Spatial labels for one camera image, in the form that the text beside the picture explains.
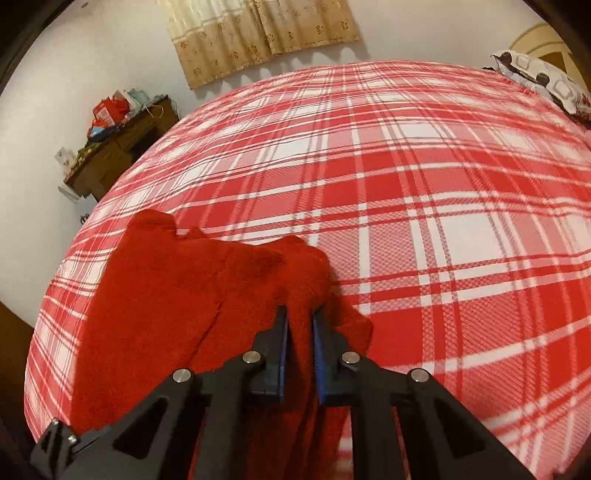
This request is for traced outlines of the cream wooden headboard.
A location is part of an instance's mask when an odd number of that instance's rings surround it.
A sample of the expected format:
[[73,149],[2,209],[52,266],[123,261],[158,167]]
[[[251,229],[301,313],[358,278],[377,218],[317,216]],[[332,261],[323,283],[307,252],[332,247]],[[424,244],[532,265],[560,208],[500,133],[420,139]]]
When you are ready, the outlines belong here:
[[590,68],[583,64],[549,24],[541,22],[525,30],[511,44],[510,49],[550,63],[581,86],[590,89]]

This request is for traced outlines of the red knitted sweater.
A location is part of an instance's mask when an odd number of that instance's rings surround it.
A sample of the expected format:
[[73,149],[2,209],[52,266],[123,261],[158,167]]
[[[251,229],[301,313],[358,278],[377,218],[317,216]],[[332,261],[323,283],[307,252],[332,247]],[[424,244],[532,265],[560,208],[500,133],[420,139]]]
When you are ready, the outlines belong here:
[[245,352],[287,307],[286,398],[256,408],[238,444],[246,479],[329,479],[348,414],[322,411],[315,392],[311,317],[366,352],[373,326],[335,292],[325,253],[296,236],[262,245],[226,242],[172,216],[135,214],[106,263],[84,323],[69,414],[83,433],[126,414],[179,368],[211,371]]

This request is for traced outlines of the white photo frame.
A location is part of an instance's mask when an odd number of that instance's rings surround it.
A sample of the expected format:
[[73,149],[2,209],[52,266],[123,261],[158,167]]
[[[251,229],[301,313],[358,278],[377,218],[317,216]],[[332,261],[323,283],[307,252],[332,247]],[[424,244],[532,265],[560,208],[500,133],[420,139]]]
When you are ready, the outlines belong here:
[[68,175],[77,163],[77,156],[69,149],[61,147],[54,155],[65,175]]

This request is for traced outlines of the beige patterned curtain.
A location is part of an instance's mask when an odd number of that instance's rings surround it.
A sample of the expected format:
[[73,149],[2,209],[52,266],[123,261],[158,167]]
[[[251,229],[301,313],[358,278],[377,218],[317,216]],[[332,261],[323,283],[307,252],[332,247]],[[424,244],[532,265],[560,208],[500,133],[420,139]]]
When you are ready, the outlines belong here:
[[283,54],[356,42],[346,1],[159,1],[188,87],[199,87]]

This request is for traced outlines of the brown wooden desk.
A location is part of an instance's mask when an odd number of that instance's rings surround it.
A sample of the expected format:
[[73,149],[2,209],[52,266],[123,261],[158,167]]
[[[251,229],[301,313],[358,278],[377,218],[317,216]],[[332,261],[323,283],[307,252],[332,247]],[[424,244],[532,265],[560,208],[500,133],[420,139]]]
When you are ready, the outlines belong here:
[[90,145],[63,183],[77,195],[101,200],[115,182],[177,122],[168,95],[156,97],[126,123]]

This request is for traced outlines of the grey white patterned pillow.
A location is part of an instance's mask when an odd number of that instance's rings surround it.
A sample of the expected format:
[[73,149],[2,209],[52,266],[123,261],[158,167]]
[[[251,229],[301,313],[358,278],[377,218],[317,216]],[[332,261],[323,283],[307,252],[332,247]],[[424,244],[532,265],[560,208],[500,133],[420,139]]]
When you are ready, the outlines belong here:
[[590,120],[590,93],[558,67],[514,50],[500,50],[492,58],[504,77],[553,101],[567,114]]

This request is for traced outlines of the red white plaid bedspread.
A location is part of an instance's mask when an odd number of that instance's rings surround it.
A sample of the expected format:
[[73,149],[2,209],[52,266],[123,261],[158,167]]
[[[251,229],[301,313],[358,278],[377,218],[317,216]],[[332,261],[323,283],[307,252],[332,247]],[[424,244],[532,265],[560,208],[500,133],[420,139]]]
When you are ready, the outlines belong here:
[[328,254],[370,357],[433,372],[540,479],[590,433],[590,149],[543,96],[433,62],[315,67],[222,95],[130,167],[41,303],[24,415],[69,414],[82,327],[131,217]]

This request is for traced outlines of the red gift bag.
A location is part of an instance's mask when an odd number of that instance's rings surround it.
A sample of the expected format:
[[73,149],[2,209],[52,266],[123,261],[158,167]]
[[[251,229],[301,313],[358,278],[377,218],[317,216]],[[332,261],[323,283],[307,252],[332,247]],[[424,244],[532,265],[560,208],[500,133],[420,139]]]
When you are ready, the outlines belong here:
[[92,109],[95,127],[109,128],[121,123],[130,111],[128,102],[124,98],[106,98]]

